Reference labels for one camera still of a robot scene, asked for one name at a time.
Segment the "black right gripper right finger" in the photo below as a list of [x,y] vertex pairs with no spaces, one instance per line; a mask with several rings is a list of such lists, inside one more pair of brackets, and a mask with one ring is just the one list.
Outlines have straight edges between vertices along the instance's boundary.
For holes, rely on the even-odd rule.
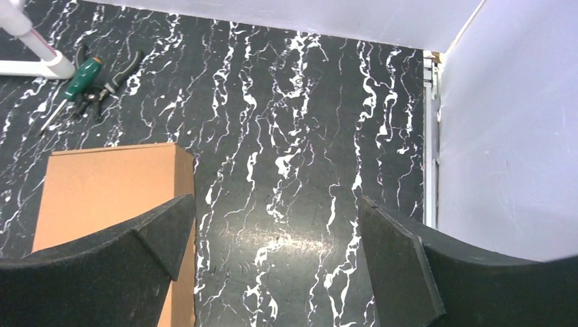
[[577,257],[481,249],[376,204],[359,227],[383,326],[576,326]]

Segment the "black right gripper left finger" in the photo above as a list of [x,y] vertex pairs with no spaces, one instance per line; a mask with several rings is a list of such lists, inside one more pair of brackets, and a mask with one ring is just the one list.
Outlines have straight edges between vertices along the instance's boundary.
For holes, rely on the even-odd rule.
[[1,260],[2,326],[155,326],[179,277],[194,196],[20,259]]

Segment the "brown cardboard box sheet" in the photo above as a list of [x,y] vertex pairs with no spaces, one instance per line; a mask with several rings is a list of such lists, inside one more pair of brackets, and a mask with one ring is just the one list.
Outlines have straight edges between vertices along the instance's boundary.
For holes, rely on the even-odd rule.
[[[173,143],[54,152],[48,160],[33,253],[194,196],[193,157]],[[155,326],[193,326],[195,222],[179,277]]]

